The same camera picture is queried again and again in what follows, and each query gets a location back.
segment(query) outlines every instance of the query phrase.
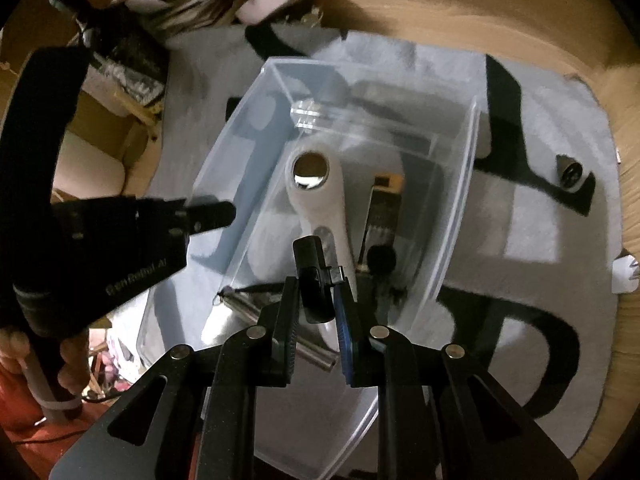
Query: wooden floor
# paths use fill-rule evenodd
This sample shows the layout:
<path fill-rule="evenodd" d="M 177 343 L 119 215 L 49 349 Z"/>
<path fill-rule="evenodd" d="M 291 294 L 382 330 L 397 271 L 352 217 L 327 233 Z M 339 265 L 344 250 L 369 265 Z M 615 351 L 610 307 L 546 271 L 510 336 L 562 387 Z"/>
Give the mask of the wooden floor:
<path fill-rule="evenodd" d="M 608 0 L 321 3 L 327 26 L 468 48 L 580 76 L 609 114 L 622 159 L 623 243 L 632 253 L 640 253 L 640 51 Z M 3 41 L 10 42 L 7 52 L 12 59 L 19 61 L 25 51 L 45 41 L 47 26 L 40 23 L 13 38 L 6 30 Z M 639 400 L 640 295 L 633 294 L 621 298 L 602 407 L 573 460 L 580 478 L 588 478 L 606 457 Z"/>

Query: transparent plastic bin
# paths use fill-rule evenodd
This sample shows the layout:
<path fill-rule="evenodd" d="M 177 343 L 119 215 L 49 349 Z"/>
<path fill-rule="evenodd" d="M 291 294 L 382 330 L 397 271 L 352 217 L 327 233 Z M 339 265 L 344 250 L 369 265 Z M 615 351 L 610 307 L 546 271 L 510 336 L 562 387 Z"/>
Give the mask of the transparent plastic bin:
<path fill-rule="evenodd" d="M 385 320 L 414 343 L 424 343 L 420 318 L 436 298 L 453 251 L 478 117 L 476 96 L 441 80 L 354 64 L 268 60 L 194 184 L 193 201 L 209 196 L 232 200 L 236 220 L 222 231 L 192 237 L 188 266 L 172 278 L 167 291 L 171 296 L 190 286 L 194 300 L 208 295 L 199 301 L 208 301 L 212 314 L 203 323 L 206 313 L 196 312 L 203 308 L 169 300 L 177 312 L 166 317 L 182 324 L 182 340 L 158 340 L 150 337 L 153 330 L 145 336 L 141 332 L 141 356 L 154 361 L 177 342 L 196 349 L 221 344 L 246 325 L 226 307 L 210 306 L 217 290 L 295 275 L 292 242 L 306 233 L 287 195 L 285 166 L 290 152 L 310 138 L 339 157 L 348 239 L 356 258 L 374 176 L 404 178 L 394 240 L 398 262 L 390 280 L 406 293 L 389 307 Z M 323 236 L 330 242 L 330 234 Z M 330 257 L 328 263 L 335 261 Z M 154 314 L 145 313 L 143 330 L 145 323 L 162 323 L 158 292 L 152 291 L 154 295 Z M 256 455 L 296 478 L 327 478 L 359 442 L 377 410 L 375 388 L 351 389 L 339 365 L 327 373 L 296 357 L 287 388 L 258 389 Z"/>

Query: silver metal rod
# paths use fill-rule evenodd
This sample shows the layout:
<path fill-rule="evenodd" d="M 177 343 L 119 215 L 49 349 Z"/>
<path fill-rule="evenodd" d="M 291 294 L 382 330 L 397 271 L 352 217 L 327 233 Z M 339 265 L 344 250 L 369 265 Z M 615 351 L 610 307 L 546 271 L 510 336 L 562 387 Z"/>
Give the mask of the silver metal rod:
<path fill-rule="evenodd" d="M 242 294 L 234 292 L 230 286 L 226 286 L 219 293 L 222 302 L 251 324 L 258 323 L 260 308 L 254 305 Z M 338 353 L 298 336 L 296 342 L 296 352 L 305 361 L 322 368 L 325 372 L 330 372 L 338 360 Z"/>

